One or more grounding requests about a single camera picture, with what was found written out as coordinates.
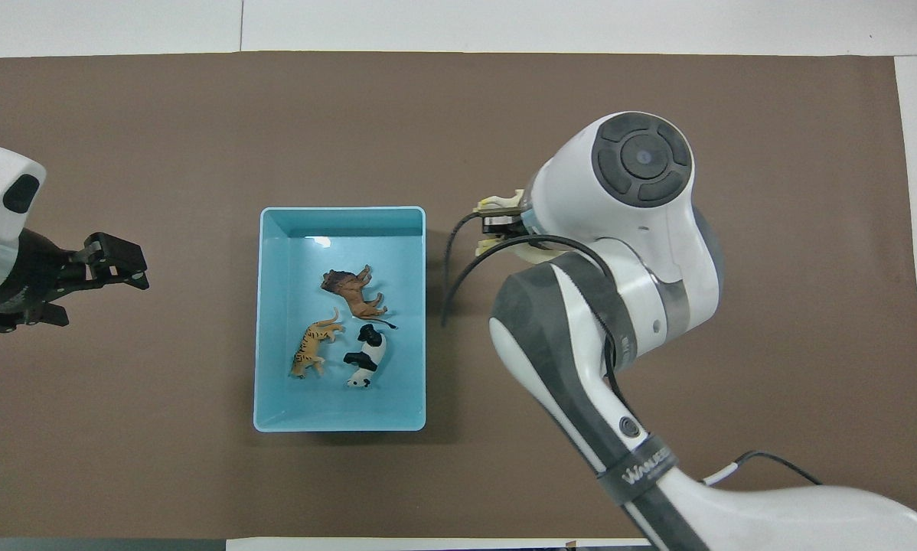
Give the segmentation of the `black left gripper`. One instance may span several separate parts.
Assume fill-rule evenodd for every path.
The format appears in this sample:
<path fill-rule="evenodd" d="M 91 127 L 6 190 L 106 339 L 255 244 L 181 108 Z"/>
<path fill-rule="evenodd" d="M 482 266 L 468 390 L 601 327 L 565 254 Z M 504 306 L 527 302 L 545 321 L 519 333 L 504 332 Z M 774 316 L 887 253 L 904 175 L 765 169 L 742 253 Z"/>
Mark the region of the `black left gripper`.
<path fill-rule="evenodd" d="M 56 247 L 45 236 L 24 229 L 18 254 L 0 283 L 0 334 L 18 325 L 49 324 L 66 327 L 69 314 L 55 300 L 81 290 L 101 289 L 125 283 L 149 289 L 147 262 L 142 248 L 108 233 L 94 233 L 84 241 L 83 261 L 73 260 L 76 252 Z M 87 278 L 87 266 L 91 278 Z"/>

